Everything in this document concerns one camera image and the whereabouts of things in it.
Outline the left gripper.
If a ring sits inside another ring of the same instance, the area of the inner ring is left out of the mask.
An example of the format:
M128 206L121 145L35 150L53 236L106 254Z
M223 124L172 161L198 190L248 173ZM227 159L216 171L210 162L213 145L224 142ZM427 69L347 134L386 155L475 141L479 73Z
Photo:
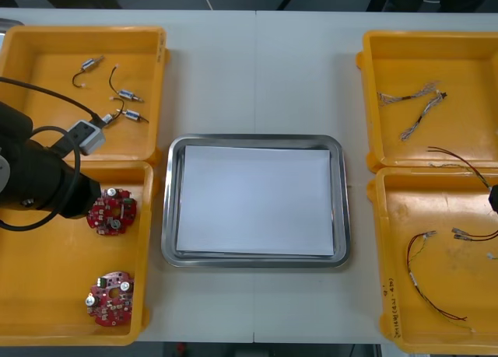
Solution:
M63 198L68 193L74 173L75 167L63 163L58 190L52 201L52 206L54 208L61 205ZM59 215L67 219L86 217L88 211L93 207L94 202L100 196L100 183L84 173L80 173L76 185L71 191L67 203L59 212Z

